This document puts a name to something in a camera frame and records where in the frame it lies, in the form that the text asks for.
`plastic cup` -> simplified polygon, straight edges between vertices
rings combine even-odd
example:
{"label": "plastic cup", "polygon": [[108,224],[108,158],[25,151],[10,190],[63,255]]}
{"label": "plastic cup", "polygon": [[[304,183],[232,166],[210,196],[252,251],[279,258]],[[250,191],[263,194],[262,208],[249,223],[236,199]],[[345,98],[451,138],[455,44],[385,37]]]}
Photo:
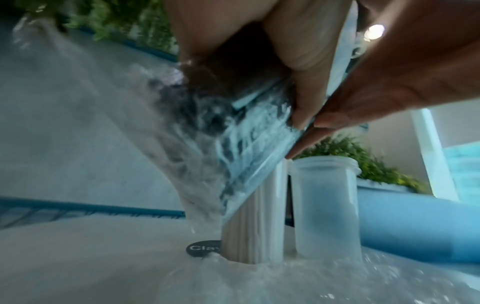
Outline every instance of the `plastic cup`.
{"label": "plastic cup", "polygon": [[314,156],[290,167],[297,252],[314,259],[362,260],[357,161]]}

